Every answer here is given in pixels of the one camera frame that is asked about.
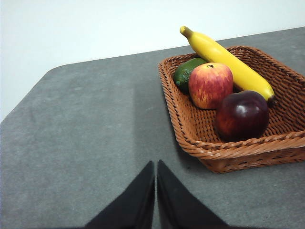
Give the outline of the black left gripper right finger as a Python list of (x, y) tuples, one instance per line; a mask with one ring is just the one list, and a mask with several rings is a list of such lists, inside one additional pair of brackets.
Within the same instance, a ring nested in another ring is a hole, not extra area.
[(229, 225), (190, 193), (162, 160), (157, 164), (157, 195), (164, 229), (229, 228)]

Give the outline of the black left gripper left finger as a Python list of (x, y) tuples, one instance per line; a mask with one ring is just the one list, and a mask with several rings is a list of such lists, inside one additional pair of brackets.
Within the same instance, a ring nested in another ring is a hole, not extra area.
[(154, 164), (149, 161), (129, 186), (86, 229), (150, 229), (155, 200)]

